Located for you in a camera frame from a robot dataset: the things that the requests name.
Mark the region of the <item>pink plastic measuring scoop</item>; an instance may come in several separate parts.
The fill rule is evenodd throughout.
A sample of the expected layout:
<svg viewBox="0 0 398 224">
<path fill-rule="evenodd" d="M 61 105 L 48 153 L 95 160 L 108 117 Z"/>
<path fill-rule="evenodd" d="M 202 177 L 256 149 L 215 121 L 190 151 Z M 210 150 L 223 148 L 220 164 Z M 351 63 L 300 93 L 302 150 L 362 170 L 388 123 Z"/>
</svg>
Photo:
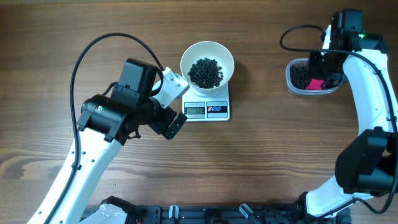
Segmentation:
<svg viewBox="0 0 398 224">
<path fill-rule="evenodd" d="M 305 87 L 305 89 L 311 91 L 323 90 L 324 82 L 324 80 L 311 79 L 310 83 Z"/>
</svg>

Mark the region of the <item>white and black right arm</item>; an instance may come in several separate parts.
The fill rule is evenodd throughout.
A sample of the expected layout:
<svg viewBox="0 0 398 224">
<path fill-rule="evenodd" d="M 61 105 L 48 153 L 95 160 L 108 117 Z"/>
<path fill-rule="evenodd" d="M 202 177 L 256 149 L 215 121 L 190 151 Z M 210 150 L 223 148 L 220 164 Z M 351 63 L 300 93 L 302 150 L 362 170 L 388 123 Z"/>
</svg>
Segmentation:
<svg viewBox="0 0 398 224">
<path fill-rule="evenodd" d="M 356 202 L 383 214 L 397 194 L 397 100 L 387 49 L 362 21 L 360 10 L 335 12 L 322 33 L 323 47 L 309 51 L 308 77 L 326 86 L 347 80 L 358 117 L 358 137 L 338 156 L 334 176 L 305 194 L 312 219 L 334 217 Z"/>
</svg>

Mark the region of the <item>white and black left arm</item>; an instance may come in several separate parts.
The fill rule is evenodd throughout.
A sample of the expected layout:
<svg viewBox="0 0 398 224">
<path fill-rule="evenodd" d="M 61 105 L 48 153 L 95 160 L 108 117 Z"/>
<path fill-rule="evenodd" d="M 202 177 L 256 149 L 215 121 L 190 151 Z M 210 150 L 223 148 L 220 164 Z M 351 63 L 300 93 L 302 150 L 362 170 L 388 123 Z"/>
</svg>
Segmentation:
<svg viewBox="0 0 398 224">
<path fill-rule="evenodd" d="M 83 103 L 69 155 L 30 223 L 79 223 L 104 171 L 128 139 L 139 137 L 139 126 L 166 139 L 178 133 L 187 118 L 169 105 L 188 89 L 169 67 L 127 59 L 110 95 Z"/>
</svg>

